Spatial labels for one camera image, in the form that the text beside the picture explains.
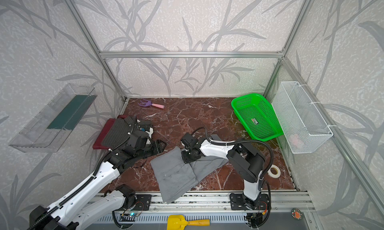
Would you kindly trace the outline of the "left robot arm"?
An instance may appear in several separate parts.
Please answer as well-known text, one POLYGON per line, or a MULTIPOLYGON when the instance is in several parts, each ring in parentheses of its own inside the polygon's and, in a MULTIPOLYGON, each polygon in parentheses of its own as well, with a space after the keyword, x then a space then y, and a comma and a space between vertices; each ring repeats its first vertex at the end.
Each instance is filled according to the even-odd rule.
POLYGON ((30 213, 29 229, 81 230, 109 212, 135 208, 136 192, 126 185, 118 186, 91 205, 88 202, 137 161, 161 154, 166 146, 166 142, 154 141, 146 132, 130 135, 117 147, 109 149, 95 170, 74 189, 46 208, 36 207, 30 213))

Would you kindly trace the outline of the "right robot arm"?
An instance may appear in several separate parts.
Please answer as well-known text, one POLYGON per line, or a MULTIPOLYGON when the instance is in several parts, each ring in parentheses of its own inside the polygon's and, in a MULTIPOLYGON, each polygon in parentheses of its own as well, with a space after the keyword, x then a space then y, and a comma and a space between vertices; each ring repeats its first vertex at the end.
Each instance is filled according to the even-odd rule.
POLYGON ((186 164, 202 157, 228 160, 244 180, 243 195, 238 205, 249 210, 258 208, 264 176, 271 168, 273 159, 266 165, 266 157, 252 143, 259 143, 269 149, 267 144, 257 140, 223 142, 211 138, 197 139, 191 134, 182 137, 181 143, 184 146, 182 159, 186 164))

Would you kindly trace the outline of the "green plastic basket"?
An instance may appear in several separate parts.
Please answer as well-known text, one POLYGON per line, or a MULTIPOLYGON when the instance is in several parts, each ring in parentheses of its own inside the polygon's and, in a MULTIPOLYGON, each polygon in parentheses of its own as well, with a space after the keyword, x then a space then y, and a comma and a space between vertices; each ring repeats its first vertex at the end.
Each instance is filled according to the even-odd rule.
POLYGON ((253 140, 267 142, 284 134, 271 103, 252 93, 232 100, 231 106, 253 140))

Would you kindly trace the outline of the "grey long sleeve shirt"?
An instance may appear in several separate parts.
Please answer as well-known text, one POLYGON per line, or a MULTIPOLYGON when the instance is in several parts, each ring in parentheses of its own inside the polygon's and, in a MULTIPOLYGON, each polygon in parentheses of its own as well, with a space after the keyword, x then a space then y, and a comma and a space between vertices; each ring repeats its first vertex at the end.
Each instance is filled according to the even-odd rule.
POLYGON ((170 204, 198 185, 205 177, 225 165, 228 160, 218 157, 202 157, 192 163, 184 163, 182 150, 173 150, 151 160, 162 200, 170 204))

